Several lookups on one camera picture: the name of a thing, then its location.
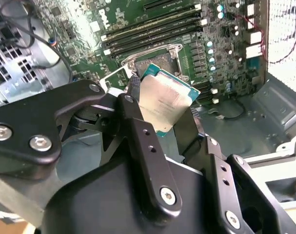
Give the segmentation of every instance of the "cable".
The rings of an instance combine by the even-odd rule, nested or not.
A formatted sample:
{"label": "cable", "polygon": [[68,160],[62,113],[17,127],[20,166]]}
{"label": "cable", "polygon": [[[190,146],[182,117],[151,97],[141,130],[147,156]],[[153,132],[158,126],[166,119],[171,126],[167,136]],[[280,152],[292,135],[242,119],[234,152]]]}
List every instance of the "cable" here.
{"label": "cable", "polygon": [[280,63],[282,62],[283,60],[285,60],[288,56],[290,56],[290,54],[295,50],[295,47],[296,47],[296,40],[295,40],[295,43],[293,45],[293,47],[291,48],[290,52],[284,56],[283,58],[277,60],[277,61],[274,61],[274,62],[271,62],[271,61],[268,61],[266,59],[266,47],[264,45],[264,37],[265,37],[265,34],[264,34],[264,31],[258,27],[257,25],[255,25],[253,22],[251,22],[248,18],[244,17],[244,16],[241,16],[241,15],[237,15],[238,18],[242,18],[244,19],[246,22],[249,22],[254,28],[256,28],[257,30],[259,30],[261,32],[261,42],[260,42],[260,48],[261,48],[261,52],[262,52],[262,55],[263,55],[263,58],[264,60],[267,62],[267,63],[270,63],[270,64],[276,64],[276,63]]}
{"label": "cable", "polygon": [[240,118],[241,116],[243,116],[246,113],[246,108],[243,105],[243,103],[240,102],[238,99],[234,99],[234,100],[242,108],[242,112],[239,115],[237,115],[235,117],[226,117],[226,116],[220,114],[216,108],[209,110],[208,114],[214,114],[214,115],[216,115],[216,118],[222,119],[222,120],[235,120],[235,119]]}
{"label": "cable", "polygon": [[[10,16],[6,16],[4,15],[2,12],[3,12],[3,9],[8,6],[10,3],[14,2],[14,1],[23,1],[23,0],[9,0],[7,1],[6,3],[4,3],[1,7],[0,7],[0,16],[2,16],[4,18],[4,20],[7,21],[8,24],[11,24],[13,25],[14,27],[20,29],[21,31],[23,31],[24,33],[28,34],[31,39],[30,39],[30,44],[26,47],[22,47],[22,46],[19,46],[20,48],[23,48],[23,49],[26,49],[26,48],[29,48],[31,47],[35,41],[35,39],[39,40],[40,42],[44,43],[45,45],[47,45],[52,51],[54,51],[58,56],[58,60],[54,63],[54,64],[51,64],[51,65],[48,65],[48,66],[42,66],[42,65],[35,65],[33,66],[32,68],[33,69],[42,69],[42,70],[45,70],[45,69],[48,69],[48,68],[52,68],[54,66],[56,66],[57,64],[60,63],[60,61],[63,61],[67,70],[69,71],[69,81],[68,83],[71,83],[72,82],[72,77],[73,77],[73,72],[72,72],[72,69],[71,69],[71,65],[69,64],[69,62],[66,60],[66,58],[56,49],[54,48],[54,46],[56,45],[57,43],[57,32],[56,32],[56,29],[55,27],[52,26],[52,29],[54,31],[54,39],[56,41],[56,43],[54,43],[53,45],[50,45],[45,39],[41,38],[40,36],[34,34],[34,31],[33,31],[33,28],[32,28],[32,24],[31,24],[31,17],[34,15],[34,11],[32,11],[31,14],[28,14],[27,16],[21,16],[21,17],[10,17]],[[16,23],[15,21],[13,21],[12,19],[22,19],[22,18],[25,18],[27,17],[28,18],[28,27],[29,27],[29,30],[27,30],[26,28],[22,27],[20,24]],[[49,19],[49,17],[47,17],[49,23],[52,25],[52,22],[51,20]]]}
{"label": "cable", "polygon": [[65,67],[67,68],[67,70],[69,71],[69,83],[72,82],[72,77],[73,77],[73,72],[72,72],[72,68],[71,65],[69,64],[69,62],[66,60],[66,58],[61,54],[61,52],[59,50],[57,50],[55,47],[51,46],[45,39],[41,38],[40,36],[31,33],[30,31],[28,31],[26,28],[22,27],[21,25],[19,25],[18,23],[12,21],[11,19],[6,19],[11,25],[15,26],[16,28],[20,29],[21,31],[23,31],[24,33],[34,37],[35,39],[39,40],[40,42],[44,43],[45,45],[47,45],[53,52],[55,52],[58,56],[59,59],[55,64],[49,65],[49,66],[37,66],[38,69],[47,69],[47,68],[51,68],[53,66],[56,66],[61,60],[64,62]]}
{"label": "cable", "polygon": [[[34,33],[30,16],[28,16],[28,18],[27,18],[27,26],[29,28],[29,31],[31,33]],[[35,38],[30,36],[30,43],[27,46],[22,46],[22,45],[19,45],[19,44],[15,44],[15,46],[18,47],[19,49],[28,49],[28,48],[32,47],[34,45],[34,43],[35,43]]]}

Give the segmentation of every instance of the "metal bracket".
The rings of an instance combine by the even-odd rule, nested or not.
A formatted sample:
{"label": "metal bracket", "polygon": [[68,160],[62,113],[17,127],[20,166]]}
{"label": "metal bracket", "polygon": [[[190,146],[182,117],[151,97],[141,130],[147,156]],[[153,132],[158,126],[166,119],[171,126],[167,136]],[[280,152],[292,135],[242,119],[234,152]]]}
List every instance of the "metal bracket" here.
{"label": "metal bracket", "polygon": [[[251,218],[262,220],[262,233],[296,234],[296,224],[280,206],[267,185],[252,177],[252,169],[248,163],[237,155],[230,155],[227,163],[234,172],[245,219],[248,220],[251,217],[251,213],[247,212],[250,207],[255,207],[260,217],[255,217],[253,214]],[[255,232],[259,231],[257,225],[250,224],[250,226]]]}

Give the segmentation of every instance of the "processor chip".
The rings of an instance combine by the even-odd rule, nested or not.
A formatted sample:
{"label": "processor chip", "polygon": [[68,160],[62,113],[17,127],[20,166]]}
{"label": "processor chip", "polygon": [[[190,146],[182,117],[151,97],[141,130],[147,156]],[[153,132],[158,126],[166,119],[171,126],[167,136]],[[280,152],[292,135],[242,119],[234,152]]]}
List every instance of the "processor chip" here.
{"label": "processor chip", "polygon": [[141,81],[139,106],[144,120],[163,137],[199,94],[187,83],[150,64]]}
{"label": "processor chip", "polygon": [[54,16],[59,16],[61,15],[61,11],[59,7],[54,7],[51,9],[51,14],[53,14]]}

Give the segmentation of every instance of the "capacitor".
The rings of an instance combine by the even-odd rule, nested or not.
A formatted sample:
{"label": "capacitor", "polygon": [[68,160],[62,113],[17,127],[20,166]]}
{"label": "capacitor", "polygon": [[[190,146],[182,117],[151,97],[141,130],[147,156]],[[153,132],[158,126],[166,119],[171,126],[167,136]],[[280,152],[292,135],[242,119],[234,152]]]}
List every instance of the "capacitor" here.
{"label": "capacitor", "polygon": [[211,82],[211,83],[214,83],[214,78],[213,77],[209,77],[209,81]]}
{"label": "capacitor", "polygon": [[230,83],[230,81],[226,81],[226,89],[228,89],[228,88],[231,88],[231,83]]}
{"label": "capacitor", "polygon": [[232,2],[230,4],[231,7],[235,7],[235,8],[239,8],[240,7],[240,3],[239,2]]}
{"label": "capacitor", "polygon": [[213,42],[212,42],[212,41],[208,41],[208,42],[206,43],[206,46],[207,46],[207,47],[212,47],[212,46],[213,46]]}
{"label": "capacitor", "polygon": [[222,18],[224,18],[224,13],[223,12],[219,12],[218,15],[217,15],[217,18],[220,19],[220,20]]}
{"label": "capacitor", "polygon": [[224,9],[224,7],[222,5],[220,5],[220,4],[218,4],[217,7],[216,7],[216,9],[217,9],[218,12],[222,12],[222,10]]}
{"label": "capacitor", "polygon": [[215,62],[215,59],[214,59],[213,57],[210,57],[210,58],[208,59],[208,61],[211,62],[211,63],[213,63],[213,62]]}
{"label": "capacitor", "polygon": [[239,35],[239,31],[236,31],[236,30],[231,30],[231,33],[235,36],[238,36]]}
{"label": "capacitor", "polygon": [[243,58],[242,58],[241,56],[236,56],[236,60],[237,60],[238,62],[242,62]]}
{"label": "capacitor", "polygon": [[214,70],[216,70],[215,66],[210,66],[210,71],[213,72]]}
{"label": "capacitor", "polygon": [[225,52],[227,53],[227,54],[229,54],[229,55],[232,55],[232,50],[230,50],[230,49],[225,49]]}
{"label": "capacitor", "polygon": [[239,26],[236,24],[232,24],[232,25],[230,25],[230,27],[231,27],[231,29],[234,29],[236,31],[239,30]]}

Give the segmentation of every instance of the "silver screw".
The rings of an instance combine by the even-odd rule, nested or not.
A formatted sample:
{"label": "silver screw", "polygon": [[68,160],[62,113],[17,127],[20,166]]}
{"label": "silver screw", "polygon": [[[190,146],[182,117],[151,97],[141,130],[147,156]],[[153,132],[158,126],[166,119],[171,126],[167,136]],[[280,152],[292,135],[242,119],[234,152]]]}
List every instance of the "silver screw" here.
{"label": "silver screw", "polygon": [[94,92],[99,92],[100,89],[98,88],[98,86],[96,86],[95,84],[90,84],[89,88],[94,91]]}
{"label": "silver screw", "polygon": [[243,159],[241,159],[240,157],[236,157],[236,159],[237,159],[237,161],[241,164],[241,165],[243,165],[244,164],[244,161],[243,161]]}
{"label": "silver screw", "polygon": [[48,137],[38,135],[30,140],[30,146],[36,151],[45,152],[51,148],[52,143]]}
{"label": "silver screw", "polygon": [[231,226],[233,226],[235,229],[240,229],[240,221],[233,212],[226,211],[226,218]]}
{"label": "silver screw", "polygon": [[217,145],[217,141],[215,141],[213,138],[210,138],[210,141],[212,142],[213,145]]}
{"label": "silver screw", "polygon": [[172,190],[164,187],[164,188],[161,188],[159,193],[167,205],[171,206],[175,204],[176,196]]}
{"label": "silver screw", "polygon": [[126,95],[126,96],[125,96],[125,99],[126,99],[127,101],[131,102],[131,103],[134,102],[134,100],[132,99],[132,97],[129,96],[129,95]]}
{"label": "silver screw", "polygon": [[10,128],[0,125],[0,141],[8,140],[12,136]]}

